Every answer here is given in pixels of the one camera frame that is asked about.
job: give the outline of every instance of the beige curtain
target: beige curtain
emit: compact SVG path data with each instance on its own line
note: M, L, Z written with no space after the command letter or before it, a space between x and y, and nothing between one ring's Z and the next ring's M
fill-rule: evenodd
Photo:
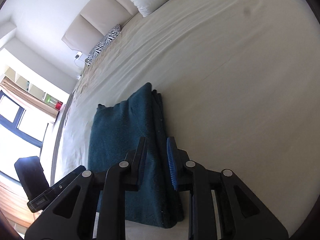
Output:
M9 78L4 77L0 83L0 89L23 108L38 111L40 115L49 118L50 122L55 122L59 112L57 109L35 98Z
M0 209L7 219L28 228L40 215L27 206L23 188L0 175Z

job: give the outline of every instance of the white bed sheet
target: white bed sheet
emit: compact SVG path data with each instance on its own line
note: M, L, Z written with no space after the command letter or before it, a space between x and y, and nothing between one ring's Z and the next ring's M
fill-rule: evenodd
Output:
M97 105L151 82L178 147L232 169L291 235L320 193L319 52L319 23L301 0L170 0L137 15L79 82L56 181L87 165ZM127 239L186 239L187 227L128 222Z

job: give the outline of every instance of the green object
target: green object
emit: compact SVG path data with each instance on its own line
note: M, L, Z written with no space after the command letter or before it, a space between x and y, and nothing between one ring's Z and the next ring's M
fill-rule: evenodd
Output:
M58 100L55 99L54 97L48 95L47 99L46 99L46 103L51 103L51 104L54 104L56 105L58 103Z
M90 135L88 169L105 171L148 140L143 182L138 192L125 193L125 219L171 228L182 221L179 193L171 183L161 95L147 83L114 107L98 105Z

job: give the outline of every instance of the beige headboard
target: beige headboard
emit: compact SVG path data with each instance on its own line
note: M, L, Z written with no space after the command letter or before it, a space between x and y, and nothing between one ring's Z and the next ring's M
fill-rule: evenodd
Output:
M123 26L138 13L130 0L90 0L72 22L62 40L88 55L114 26Z

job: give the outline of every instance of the teal towel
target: teal towel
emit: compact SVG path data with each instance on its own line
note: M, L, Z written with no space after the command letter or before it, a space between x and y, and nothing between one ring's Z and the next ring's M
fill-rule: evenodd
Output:
M125 159L139 138L148 140L143 182L138 192L125 193L125 219L171 228L182 221L179 194L174 191L167 159L161 95L146 83L114 107L98 105L89 144L88 168L105 171Z

